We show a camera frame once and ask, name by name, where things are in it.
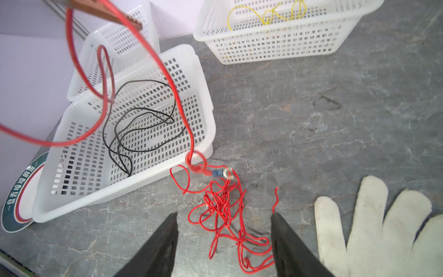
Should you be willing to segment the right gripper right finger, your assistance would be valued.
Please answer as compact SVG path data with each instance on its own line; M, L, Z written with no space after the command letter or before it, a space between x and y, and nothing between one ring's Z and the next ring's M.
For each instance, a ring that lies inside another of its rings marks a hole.
M277 212L271 216L271 240L279 277L333 277Z

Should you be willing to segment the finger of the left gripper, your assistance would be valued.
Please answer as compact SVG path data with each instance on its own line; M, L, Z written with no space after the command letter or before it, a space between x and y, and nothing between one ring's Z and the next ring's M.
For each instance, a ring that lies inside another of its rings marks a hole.
M141 21L120 11L110 1L67 0L54 2L113 23L122 25L131 24L137 31L143 29L143 23Z

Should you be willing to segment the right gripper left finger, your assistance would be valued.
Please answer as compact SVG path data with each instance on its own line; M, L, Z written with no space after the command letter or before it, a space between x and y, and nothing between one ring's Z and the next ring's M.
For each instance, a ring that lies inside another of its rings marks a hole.
M117 277L170 277L178 243L177 212L171 213L148 241L121 268Z

